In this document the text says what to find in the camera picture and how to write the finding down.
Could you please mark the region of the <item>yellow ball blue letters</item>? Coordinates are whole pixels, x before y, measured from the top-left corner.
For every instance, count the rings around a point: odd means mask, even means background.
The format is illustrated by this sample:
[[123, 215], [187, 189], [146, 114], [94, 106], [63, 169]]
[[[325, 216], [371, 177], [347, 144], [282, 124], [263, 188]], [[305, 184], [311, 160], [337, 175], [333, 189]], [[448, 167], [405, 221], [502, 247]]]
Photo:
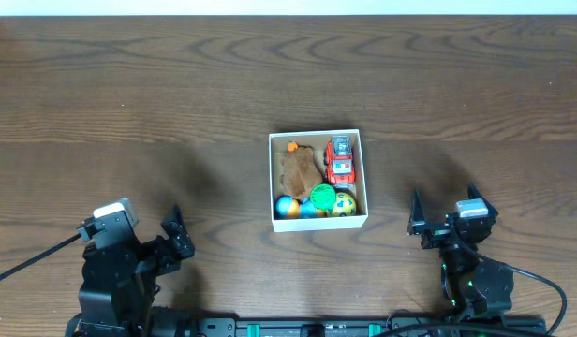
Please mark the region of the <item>yellow ball blue letters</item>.
[[335, 203], [327, 211], [329, 217], [354, 216], [357, 213], [357, 203], [355, 198], [346, 192], [337, 192]]

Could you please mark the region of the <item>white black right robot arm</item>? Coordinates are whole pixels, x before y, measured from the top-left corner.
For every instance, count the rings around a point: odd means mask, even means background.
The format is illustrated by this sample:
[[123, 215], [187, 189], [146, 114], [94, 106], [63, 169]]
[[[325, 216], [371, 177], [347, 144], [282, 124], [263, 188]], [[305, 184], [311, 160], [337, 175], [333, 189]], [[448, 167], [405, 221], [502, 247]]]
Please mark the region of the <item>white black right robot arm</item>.
[[421, 248], [439, 251], [441, 286], [454, 307], [453, 320], [500, 316], [512, 307], [512, 272], [478, 253], [497, 217], [498, 211], [472, 183], [467, 198], [456, 202], [440, 222], [426, 220], [421, 196], [413, 193], [407, 234], [419, 236]]

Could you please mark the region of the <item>orange blue duck toy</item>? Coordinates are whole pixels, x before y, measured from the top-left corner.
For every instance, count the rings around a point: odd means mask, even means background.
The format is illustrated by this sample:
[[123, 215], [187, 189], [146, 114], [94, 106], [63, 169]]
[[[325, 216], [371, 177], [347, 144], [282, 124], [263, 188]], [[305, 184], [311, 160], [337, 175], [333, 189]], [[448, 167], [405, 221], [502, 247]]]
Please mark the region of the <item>orange blue duck toy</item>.
[[299, 201], [291, 196], [282, 196], [276, 201], [274, 209], [279, 219], [311, 219], [326, 216], [326, 212], [318, 209], [307, 198]]

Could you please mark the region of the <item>brown plush bear toy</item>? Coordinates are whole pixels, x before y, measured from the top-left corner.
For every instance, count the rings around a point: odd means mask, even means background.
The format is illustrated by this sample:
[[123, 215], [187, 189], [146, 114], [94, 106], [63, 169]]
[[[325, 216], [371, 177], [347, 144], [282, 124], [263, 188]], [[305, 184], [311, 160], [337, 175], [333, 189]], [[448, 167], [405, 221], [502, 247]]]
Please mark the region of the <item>brown plush bear toy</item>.
[[290, 197], [298, 200], [309, 198], [313, 189], [323, 183], [311, 147], [290, 142], [280, 164], [283, 169], [280, 183], [283, 192]]

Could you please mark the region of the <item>green ribbed ball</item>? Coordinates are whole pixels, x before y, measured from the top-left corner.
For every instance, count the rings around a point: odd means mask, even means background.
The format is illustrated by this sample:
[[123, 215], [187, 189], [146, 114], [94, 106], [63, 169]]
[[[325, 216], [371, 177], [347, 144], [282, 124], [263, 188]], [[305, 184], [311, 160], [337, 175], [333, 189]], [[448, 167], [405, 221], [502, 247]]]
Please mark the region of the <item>green ribbed ball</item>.
[[336, 191], [331, 185], [321, 183], [312, 189], [309, 199], [317, 209], [330, 211], [336, 202]]

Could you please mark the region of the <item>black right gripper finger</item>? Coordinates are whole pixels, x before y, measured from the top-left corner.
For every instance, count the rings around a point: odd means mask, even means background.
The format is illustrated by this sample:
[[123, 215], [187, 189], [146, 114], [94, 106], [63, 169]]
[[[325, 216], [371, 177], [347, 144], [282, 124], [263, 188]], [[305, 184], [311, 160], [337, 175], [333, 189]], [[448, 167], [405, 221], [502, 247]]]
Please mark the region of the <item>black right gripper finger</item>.
[[470, 182], [467, 186], [467, 195], [469, 199], [477, 199], [477, 198], [481, 199], [487, 209], [492, 208], [491, 203], [481, 194], [481, 192], [478, 190], [478, 188], [473, 182]]
[[407, 225], [407, 234], [418, 236], [425, 230], [425, 227], [426, 221], [422, 209], [420, 194], [418, 190], [415, 189], [412, 196], [410, 216]]

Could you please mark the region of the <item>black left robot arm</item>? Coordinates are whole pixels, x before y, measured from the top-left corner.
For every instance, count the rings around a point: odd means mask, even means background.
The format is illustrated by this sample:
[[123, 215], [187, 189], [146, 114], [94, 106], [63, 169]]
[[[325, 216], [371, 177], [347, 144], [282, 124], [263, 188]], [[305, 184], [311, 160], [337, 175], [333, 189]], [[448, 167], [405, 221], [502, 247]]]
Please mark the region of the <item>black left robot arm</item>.
[[195, 254], [181, 210], [174, 205], [161, 222], [166, 237], [140, 242], [137, 216], [128, 198], [93, 211], [77, 228], [88, 243], [82, 257], [81, 313], [67, 323], [66, 336], [147, 336], [156, 278], [178, 271]]

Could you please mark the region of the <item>red toy car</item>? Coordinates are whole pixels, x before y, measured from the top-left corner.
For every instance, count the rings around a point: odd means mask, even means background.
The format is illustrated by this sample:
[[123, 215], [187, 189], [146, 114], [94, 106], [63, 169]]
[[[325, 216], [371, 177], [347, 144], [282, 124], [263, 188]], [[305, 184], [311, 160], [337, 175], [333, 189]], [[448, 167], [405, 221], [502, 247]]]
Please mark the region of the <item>red toy car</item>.
[[348, 189], [355, 185], [356, 172], [349, 136], [331, 136], [323, 155], [325, 178], [335, 188]]

